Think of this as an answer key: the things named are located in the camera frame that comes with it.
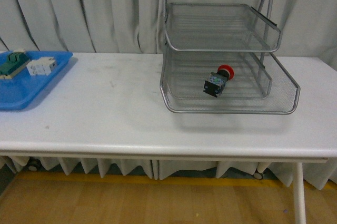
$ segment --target white table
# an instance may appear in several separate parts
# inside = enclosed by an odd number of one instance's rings
[[[279,59],[301,87],[293,114],[175,114],[160,94],[162,55],[75,53],[28,108],[0,112],[0,155],[293,162],[305,223],[302,162],[337,157],[337,72]]]

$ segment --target electrical component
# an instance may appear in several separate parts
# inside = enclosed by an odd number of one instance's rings
[[[217,72],[212,72],[205,81],[204,92],[217,98],[226,86],[226,82],[234,77],[234,70],[229,65],[223,64],[218,67]]]
[[[41,57],[38,60],[32,60],[27,64],[30,75],[49,75],[57,66],[53,57]]]
[[[14,51],[7,61],[0,65],[0,79],[12,79],[20,73],[31,60],[24,51]]]

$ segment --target metal mesh tray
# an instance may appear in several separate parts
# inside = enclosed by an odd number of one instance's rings
[[[235,72],[218,98],[203,92],[204,82],[222,64]],[[160,89],[176,113],[290,114],[300,87],[272,54],[264,63],[254,53],[182,52],[166,46]]]
[[[177,51],[273,52],[281,39],[275,24],[244,4],[170,4],[165,35]]]
[[[163,0],[164,33],[177,51],[274,52],[281,31],[261,14],[264,0],[255,10],[242,3],[210,3]]]

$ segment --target table leg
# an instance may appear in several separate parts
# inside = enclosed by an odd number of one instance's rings
[[[259,180],[263,179],[263,175],[264,175],[263,173],[270,164],[271,162],[259,162],[259,164],[257,165],[256,171],[254,173],[254,177]]]
[[[305,224],[305,201],[302,163],[293,164],[294,206],[296,224]]]

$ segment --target plastic tray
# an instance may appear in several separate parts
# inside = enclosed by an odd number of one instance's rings
[[[10,52],[0,54],[0,64],[6,61]],[[57,67],[49,75],[30,76],[23,69],[13,79],[0,80],[0,110],[21,110],[27,107],[44,87],[64,68],[73,56],[71,52],[35,52],[27,51],[31,60],[51,56],[57,61]]]
[[[204,82],[222,64],[234,69],[218,98],[203,92]],[[181,52],[166,46],[161,92],[176,113],[290,114],[300,87],[272,54],[262,64],[254,53]]]

